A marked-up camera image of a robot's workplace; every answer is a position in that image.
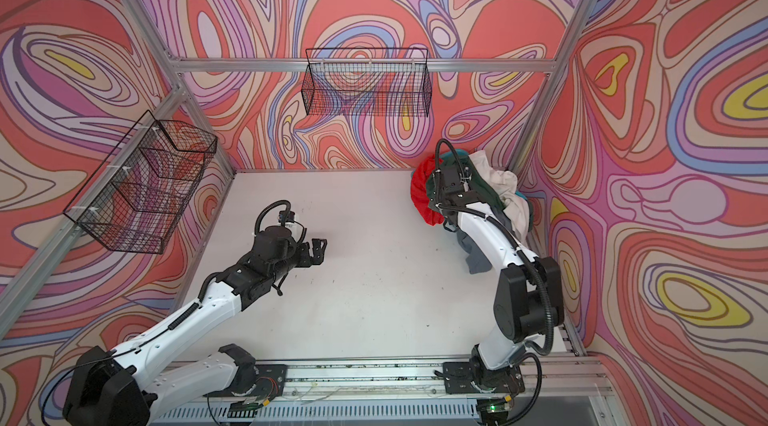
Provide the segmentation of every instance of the white cloth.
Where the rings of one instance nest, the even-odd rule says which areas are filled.
[[[528,202],[514,193],[518,190],[518,176],[511,171],[496,171],[492,168],[484,150],[471,153],[469,158],[483,181],[488,182],[502,199],[504,214],[512,222],[517,237],[525,244],[528,235]]]

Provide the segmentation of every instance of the black cable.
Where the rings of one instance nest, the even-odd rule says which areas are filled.
[[[203,280],[203,285],[202,285],[202,286],[200,286],[200,292],[198,292],[198,293],[197,293],[197,301],[199,301],[199,302],[200,302],[200,304],[202,304],[202,302],[203,302],[203,299],[205,299],[205,293],[208,291],[208,285],[209,285],[209,284],[210,284],[210,282],[211,282],[211,281],[213,281],[213,280],[216,278],[216,276],[218,276],[219,274],[220,274],[220,272],[212,272],[212,273],[210,273],[208,276],[206,276],[206,278]]]
[[[62,375],[58,379],[58,381],[56,381],[54,383],[53,387],[51,387],[51,391],[49,391],[48,394],[45,395],[45,399],[43,400],[43,404],[40,407],[40,419],[43,421],[43,424],[45,424],[45,426],[51,426],[47,421],[45,421],[45,405],[48,404],[48,400],[51,399],[51,395],[53,394],[54,391],[56,391],[56,387],[59,384],[61,384],[62,381],[67,378],[67,376],[69,376],[69,373],[71,373],[72,371],[74,371],[77,368],[82,368],[83,366],[90,366],[91,364],[96,364],[96,363],[101,363],[101,362],[109,361],[110,359],[115,359],[115,358],[118,358],[120,356],[124,356],[125,354],[128,354],[128,353],[133,352],[133,351],[135,351],[135,349],[131,348],[131,349],[127,350],[127,351],[121,352],[120,354],[115,354],[114,356],[110,356],[109,358],[101,358],[101,359],[97,359],[96,361],[89,361],[87,363],[75,364],[74,366],[71,366],[70,368],[64,369],[64,375]]]
[[[517,413],[515,416],[511,417],[507,421],[504,421],[503,423],[498,423],[497,426],[509,426],[510,424],[516,423],[523,419],[523,416],[528,414],[528,412],[531,411],[531,408],[536,403],[536,400],[538,399],[539,393],[542,392],[542,362],[538,360],[538,356],[533,353],[525,353],[523,354],[522,358],[520,359],[520,362],[518,364],[523,363],[527,358],[531,358],[536,363],[536,388],[533,390],[533,396],[531,396],[531,401],[528,402],[528,404],[525,405],[525,408],[519,413]]]
[[[552,303],[549,301],[549,294],[547,293],[547,288],[544,285],[542,277],[538,274],[538,271],[536,270],[536,267],[531,262],[531,260],[528,259],[528,257],[523,252],[522,245],[517,240],[517,238],[515,238],[513,233],[506,229],[501,222],[499,222],[493,216],[485,214],[485,212],[476,211],[475,209],[470,208],[446,206],[441,203],[438,203],[438,208],[446,211],[465,212],[467,214],[472,214],[480,218],[484,218],[504,234],[504,237],[509,241],[509,244],[513,246],[517,245],[515,250],[519,253],[518,257],[523,261],[523,266],[525,267],[526,271],[528,271],[531,279],[533,279],[533,283],[536,285],[536,290],[538,291],[538,296],[542,300],[542,305],[544,306],[544,327],[546,328],[543,348],[533,341],[525,342],[525,345],[536,351],[538,354],[541,354],[542,356],[549,354],[552,351],[552,344],[554,344],[554,319],[552,318]]]
[[[274,201],[272,204],[265,207],[264,210],[260,212],[259,216],[256,218],[256,223],[254,225],[254,235],[259,234],[259,231],[261,231],[261,222],[262,220],[264,220],[264,216],[266,216],[266,213],[269,211],[272,211],[274,208],[281,205],[284,205],[286,208],[283,211],[283,218],[280,220],[280,225],[281,226],[286,225],[286,221],[288,220],[288,213],[290,212],[290,202],[288,202],[285,199]]]
[[[208,414],[210,414],[210,418],[214,420],[214,422],[216,423],[216,426],[221,426],[221,423],[214,416],[214,410],[210,408],[210,398],[206,396],[205,402],[208,403]]]
[[[139,347],[138,347],[137,353],[138,353],[139,351],[141,351],[141,348],[142,348],[142,347],[143,347],[145,344],[149,344],[149,343],[151,343],[152,341],[154,341],[155,339],[159,338],[160,336],[164,335],[164,334],[165,334],[165,333],[167,333],[167,332],[168,332],[168,328],[165,328],[163,331],[159,332],[157,335],[154,335],[152,338],[149,338],[147,341],[145,341],[145,342],[143,342],[143,343],[139,344]]]
[[[298,224],[299,226],[301,226],[301,236],[299,237],[299,240],[296,242],[298,245],[301,245],[301,243],[304,242],[304,238],[306,238],[306,228],[300,222],[294,221],[294,223]]]
[[[438,139],[437,144],[435,144],[435,169],[440,169],[440,146],[443,144],[447,145],[448,149],[451,149],[451,154],[453,154],[453,159],[456,161],[456,167],[458,168],[459,175],[464,177],[464,174],[461,173],[462,163],[458,161],[458,152],[456,152],[456,148],[454,148],[453,144],[451,144],[446,138]]]

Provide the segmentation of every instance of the red cloth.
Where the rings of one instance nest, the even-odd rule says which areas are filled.
[[[413,201],[413,205],[416,206],[418,213],[422,215],[424,221],[430,226],[442,224],[444,220],[440,213],[434,212],[429,208],[429,198],[427,198],[426,183],[434,169],[435,155],[433,154],[418,165],[411,177],[411,201]]]

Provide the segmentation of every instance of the swirly wallpaper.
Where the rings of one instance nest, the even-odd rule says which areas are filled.
[[[447,137],[504,168],[544,74],[462,72],[429,117],[306,116],[299,73],[187,74],[236,169],[408,168]]]
[[[143,0],[180,57],[301,58],[309,47],[421,46],[436,58],[551,58],[577,0]],[[432,75],[428,119],[305,118],[301,74],[187,74],[237,169],[397,168],[441,135],[504,167],[543,80]]]
[[[522,183],[633,424],[768,424],[768,0],[600,0]]]
[[[0,287],[168,90],[119,0],[0,0]],[[79,354],[167,314],[224,184],[213,163],[165,255],[78,241],[0,342],[0,424],[42,424],[42,398]],[[52,424],[67,383],[45,410]]]

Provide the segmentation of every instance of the vent grille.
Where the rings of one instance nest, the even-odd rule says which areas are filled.
[[[296,420],[345,421],[345,420],[407,420],[407,419],[477,419],[476,401],[466,398],[375,400],[375,401],[324,401],[324,402],[273,402],[257,412],[233,412],[227,416],[226,403],[211,404],[216,420],[255,422],[279,422]],[[156,420],[162,423],[210,422],[205,402],[187,403]]]

